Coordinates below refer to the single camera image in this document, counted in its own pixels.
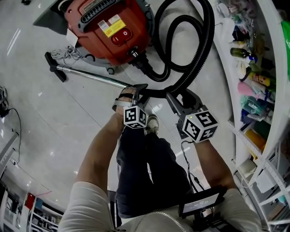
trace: dark pants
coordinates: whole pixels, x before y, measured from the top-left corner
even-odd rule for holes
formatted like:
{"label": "dark pants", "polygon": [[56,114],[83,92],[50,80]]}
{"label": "dark pants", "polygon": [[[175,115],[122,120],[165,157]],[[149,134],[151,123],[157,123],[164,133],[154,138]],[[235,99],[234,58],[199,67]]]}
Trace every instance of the dark pants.
{"label": "dark pants", "polygon": [[178,205],[182,197],[191,192],[186,172],[176,163],[170,143],[155,134],[145,136],[143,129],[125,128],[117,163],[121,167],[116,193],[121,218]]}

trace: power switch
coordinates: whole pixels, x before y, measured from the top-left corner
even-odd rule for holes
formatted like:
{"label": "power switch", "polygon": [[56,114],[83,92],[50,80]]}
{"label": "power switch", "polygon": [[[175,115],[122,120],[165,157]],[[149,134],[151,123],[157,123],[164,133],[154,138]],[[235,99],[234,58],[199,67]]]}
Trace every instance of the power switch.
{"label": "power switch", "polygon": [[131,31],[127,28],[123,28],[112,36],[112,42],[113,42],[113,44],[120,46],[126,40],[130,39],[131,36],[132,36]]}

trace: white tile floor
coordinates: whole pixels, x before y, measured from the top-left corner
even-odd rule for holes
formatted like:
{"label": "white tile floor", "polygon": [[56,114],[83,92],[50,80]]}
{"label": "white tile floor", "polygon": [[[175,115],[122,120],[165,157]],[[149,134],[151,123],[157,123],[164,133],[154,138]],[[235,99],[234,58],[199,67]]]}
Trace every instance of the white tile floor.
{"label": "white tile floor", "polygon": [[[49,204],[65,209],[76,172],[95,134],[104,126],[113,111],[111,105],[120,89],[84,77],[69,75],[69,81],[61,83],[49,71],[44,54],[68,45],[66,38],[49,29],[34,27],[32,23],[53,0],[32,0],[24,6],[20,0],[0,1],[0,85],[8,90],[10,107],[15,107],[22,120],[22,144],[19,167],[10,162],[5,175],[24,190],[30,191]],[[154,12],[162,0],[150,0]],[[161,37],[165,40],[167,28],[178,15],[197,17],[187,0],[178,0],[165,12],[161,24]],[[17,36],[13,46],[10,42]],[[174,36],[172,59],[178,64],[187,64],[198,46],[195,30],[182,23]],[[148,49],[150,64],[161,72],[163,64],[152,48]],[[91,72],[107,75],[104,68],[93,67],[78,61],[74,64]],[[114,78],[128,83],[148,83],[150,88],[162,89],[176,82],[180,73],[172,71],[164,83],[145,77],[133,66],[123,65]],[[231,166],[235,153],[234,138],[227,128],[232,114],[226,79],[213,46],[211,53],[189,89],[200,96],[203,103],[217,116],[220,126],[212,143]],[[160,119],[159,136],[171,143],[177,154],[177,162],[186,167],[180,153],[180,138],[175,126],[177,117],[164,99],[150,99],[148,111],[155,112]],[[17,116],[9,114],[4,123],[3,145],[11,133],[19,129]],[[202,179],[200,166],[193,146],[187,149],[191,170]],[[109,168],[108,188],[116,190],[118,183],[116,152]]]}

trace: shoe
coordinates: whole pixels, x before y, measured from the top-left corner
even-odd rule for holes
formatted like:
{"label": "shoe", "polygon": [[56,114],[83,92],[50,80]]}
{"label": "shoe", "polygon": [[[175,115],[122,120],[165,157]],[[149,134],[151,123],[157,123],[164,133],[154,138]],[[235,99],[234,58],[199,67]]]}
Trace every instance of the shoe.
{"label": "shoe", "polygon": [[158,130],[159,130],[158,118],[155,114],[150,114],[148,117],[145,133],[146,134],[153,133],[157,135]]}

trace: vacuum hose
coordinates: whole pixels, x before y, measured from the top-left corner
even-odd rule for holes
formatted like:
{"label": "vacuum hose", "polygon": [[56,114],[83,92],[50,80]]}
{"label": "vacuum hose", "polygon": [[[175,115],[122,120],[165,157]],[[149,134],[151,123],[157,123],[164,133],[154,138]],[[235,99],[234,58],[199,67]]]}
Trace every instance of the vacuum hose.
{"label": "vacuum hose", "polygon": [[[131,63],[139,68],[146,76],[156,82],[165,81],[169,77],[171,69],[179,73],[183,73],[183,75],[172,86],[169,86],[163,90],[144,89],[140,92],[142,95],[156,98],[166,98],[166,93],[170,92],[173,96],[178,96],[196,78],[199,71],[203,67],[211,49],[215,27],[213,9],[208,0],[197,0],[203,8],[203,25],[201,25],[197,19],[189,15],[182,15],[177,17],[169,27],[166,38],[165,52],[163,51],[159,37],[160,19],[165,9],[175,1],[176,0],[165,0],[165,2],[163,2],[163,4],[159,7],[155,16],[155,32],[153,36],[153,43],[158,55],[165,64],[164,72],[162,74],[157,74],[154,72],[146,58],[145,53],[137,56],[137,58],[135,58]],[[174,31],[182,22],[188,22],[193,27],[195,27],[199,38],[199,46],[192,62],[184,66],[177,65],[171,61],[171,49]]]}

